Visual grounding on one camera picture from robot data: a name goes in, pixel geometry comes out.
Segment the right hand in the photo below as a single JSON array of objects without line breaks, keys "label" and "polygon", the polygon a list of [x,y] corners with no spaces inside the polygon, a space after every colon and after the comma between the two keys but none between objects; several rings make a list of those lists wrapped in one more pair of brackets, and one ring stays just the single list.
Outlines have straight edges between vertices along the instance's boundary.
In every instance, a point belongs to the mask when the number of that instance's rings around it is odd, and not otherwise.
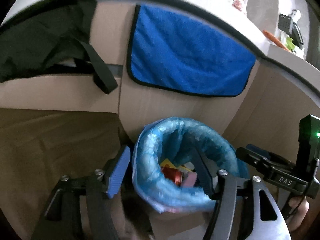
[{"label": "right hand", "polygon": [[310,204],[306,198],[293,197],[289,200],[289,207],[293,209],[293,215],[286,219],[289,232],[297,230],[303,222]]}]

